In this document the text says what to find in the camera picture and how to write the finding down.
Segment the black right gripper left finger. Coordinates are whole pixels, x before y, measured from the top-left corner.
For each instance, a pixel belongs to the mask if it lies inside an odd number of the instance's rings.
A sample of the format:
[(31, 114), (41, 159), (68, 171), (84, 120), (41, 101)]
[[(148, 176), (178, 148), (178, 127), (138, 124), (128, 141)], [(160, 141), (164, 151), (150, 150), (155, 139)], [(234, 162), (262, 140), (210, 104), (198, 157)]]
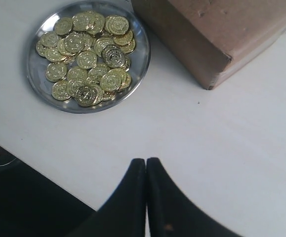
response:
[(135, 158), (109, 199), (69, 237), (143, 237), (146, 223), (146, 165)]

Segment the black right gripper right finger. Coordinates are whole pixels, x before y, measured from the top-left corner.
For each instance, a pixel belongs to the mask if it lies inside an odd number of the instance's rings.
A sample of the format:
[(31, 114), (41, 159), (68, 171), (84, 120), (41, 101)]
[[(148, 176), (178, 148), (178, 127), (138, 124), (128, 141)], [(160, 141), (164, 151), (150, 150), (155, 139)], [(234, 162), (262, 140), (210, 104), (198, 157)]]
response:
[(152, 237), (238, 237), (193, 204), (158, 158), (146, 163), (147, 209)]

